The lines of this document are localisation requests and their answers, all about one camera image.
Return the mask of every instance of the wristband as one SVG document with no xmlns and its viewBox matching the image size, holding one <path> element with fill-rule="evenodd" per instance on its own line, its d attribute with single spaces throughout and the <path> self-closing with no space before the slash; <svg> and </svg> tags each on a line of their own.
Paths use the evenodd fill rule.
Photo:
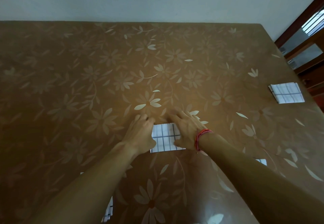
<svg viewBox="0 0 324 224">
<path fill-rule="evenodd" d="M 195 147 L 196 147 L 197 151 L 200 151 L 200 149 L 198 147 L 198 142 L 199 142 L 200 136 L 202 136 L 203 134 L 208 133 L 208 132 L 213 132 L 213 131 L 211 131 L 209 129 L 203 129 L 203 130 L 201 130 L 200 132 L 197 133 L 196 139 L 195 139 Z"/>
</svg>

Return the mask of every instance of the hand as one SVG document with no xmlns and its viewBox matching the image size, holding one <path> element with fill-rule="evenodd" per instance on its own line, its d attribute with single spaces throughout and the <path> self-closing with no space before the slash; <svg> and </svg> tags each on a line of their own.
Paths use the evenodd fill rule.
<svg viewBox="0 0 324 224">
<path fill-rule="evenodd" d="M 195 140 L 197 132 L 200 132 L 206 127 L 188 111 L 186 111 L 186 113 L 181 111 L 177 115 L 170 116 L 171 120 L 177 125 L 181 133 L 181 138 L 175 140 L 174 144 L 178 147 L 196 150 Z"/>
<path fill-rule="evenodd" d="M 147 114 L 136 115 L 129 125 L 122 142 L 135 149 L 136 156 L 152 149 L 156 142 L 152 139 L 152 130 L 155 119 L 148 118 Z"/>
</svg>

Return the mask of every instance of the person's right hand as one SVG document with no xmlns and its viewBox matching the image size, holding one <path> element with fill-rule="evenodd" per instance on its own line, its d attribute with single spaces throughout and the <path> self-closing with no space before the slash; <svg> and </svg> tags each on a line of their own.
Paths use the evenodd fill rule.
<svg viewBox="0 0 324 224">
<path fill-rule="evenodd" d="M 181 138 L 174 142 L 175 146 L 197 150 L 195 147 L 196 135 L 206 127 L 188 111 L 186 113 L 181 111 L 177 115 L 170 115 L 170 117 L 181 133 Z"/>
</svg>

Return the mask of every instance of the red bracelet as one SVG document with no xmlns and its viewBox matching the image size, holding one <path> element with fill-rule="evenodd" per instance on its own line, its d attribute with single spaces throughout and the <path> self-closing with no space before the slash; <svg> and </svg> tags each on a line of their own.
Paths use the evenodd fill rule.
<svg viewBox="0 0 324 224">
<path fill-rule="evenodd" d="M 209 129 L 203 129 L 200 132 L 197 133 L 196 135 L 196 140 L 195 140 L 195 147 L 197 149 L 197 151 L 200 151 L 199 147 L 198 147 L 198 141 L 199 141 L 199 137 L 202 136 L 203 134 L 207 133 L 207 132 L 213 132 Z"/>
</svg>

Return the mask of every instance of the person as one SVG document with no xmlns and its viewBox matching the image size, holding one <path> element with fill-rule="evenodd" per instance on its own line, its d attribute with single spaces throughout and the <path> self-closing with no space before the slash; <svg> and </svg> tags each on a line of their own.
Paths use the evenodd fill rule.
<svg viewBox="0 0 324 224">
<path fill-rule="evenodd" d="M 170 115 L 180 130 L 176 146 L 196 151 L 197 132 L 206 127 L 188 112 Z M 155 119 L 136 115 L 124 139 L 95 166 L 56 195 L 32 224 L 98 224 L 128 165 L 149 151 Z M 217 133 L 205 133 L 198 147 L 225 173 L 262 223 L 324 223 L 324 205 L 265 165 L 238 151 Z"/>
</svg>

